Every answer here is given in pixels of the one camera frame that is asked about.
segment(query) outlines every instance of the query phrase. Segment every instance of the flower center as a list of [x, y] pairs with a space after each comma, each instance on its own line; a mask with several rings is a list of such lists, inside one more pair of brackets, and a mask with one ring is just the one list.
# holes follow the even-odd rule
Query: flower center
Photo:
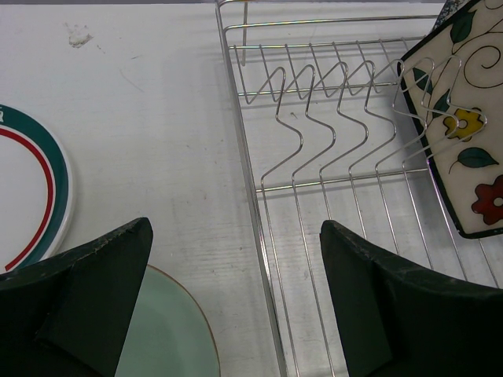
[[468, 127], [468, 122], [466, 120], [460, 119], [460, 121], [459, 121], [459, 129], [463, 130], [466, 127]]

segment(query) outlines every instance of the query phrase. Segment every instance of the flower design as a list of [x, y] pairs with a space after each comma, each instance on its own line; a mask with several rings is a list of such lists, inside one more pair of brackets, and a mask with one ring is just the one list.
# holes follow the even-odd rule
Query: flower design
[[479, 200], [472, 204], [472, 210], [482, 214], [486, 224], [492, 225], [503, 219], [503, 175], [492, 185], [478, 185], [475, 194]]
[[[479, 108], [473, 108], [472, 110], [480, 111]], [[452, 116], [447, 116], [443, 120], [444, 126], [447, 127], [446, 135], [449, 135], [449, 139], [454, 139], [455, 137], [463, 139], [466, 137], [463, 141], [470, 141], [472, 137], [469, 136], [480, 130], [484, 125], [478, 112], [470, 112], [459, 108], [454, 115], [459, 119], [459, 127], [457, 130], [456, 120]]]

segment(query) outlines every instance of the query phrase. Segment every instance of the light green plate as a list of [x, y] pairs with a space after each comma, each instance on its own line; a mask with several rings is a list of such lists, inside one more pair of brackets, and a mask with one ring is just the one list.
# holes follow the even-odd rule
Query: light green plate
[[211, 329], [190, 293], [149, 266], [116, 377], [219, 377]]

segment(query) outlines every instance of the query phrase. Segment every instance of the yellow flower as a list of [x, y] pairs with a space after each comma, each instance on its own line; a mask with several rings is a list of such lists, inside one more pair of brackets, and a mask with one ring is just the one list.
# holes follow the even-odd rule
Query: yellow flower
[[[479, 108], [473, 108], [472, 110], [481, 111]], [[449, 139], [454, 139], [455, 137], [463, 139], [466, 137], [463, 141], [470, 141], [472, 138], [468, 136], [480, 130], [484, 125], [478, 112], [469, 112], [459, 108], [454, 115], [459, 119], [459, 127], [457, 129], [456, 120], [452, 116], [447, 116], [443, 120], [444, 126], [447, 127], [446, 135], [449, 135]]]

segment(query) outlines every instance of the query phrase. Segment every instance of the metal dish rack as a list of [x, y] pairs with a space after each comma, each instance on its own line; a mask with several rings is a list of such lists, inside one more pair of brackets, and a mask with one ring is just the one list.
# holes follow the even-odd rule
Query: metal dish rack
[[458, 236], [402, 99], [399, 58], [435, 15], [283, 20], [276, 7], [252, 19], [255, 6], [225, 0], [216, 13], [279, 370], [347, 375], [319, 248], [325, 219], [494, 287], [503, 239]]

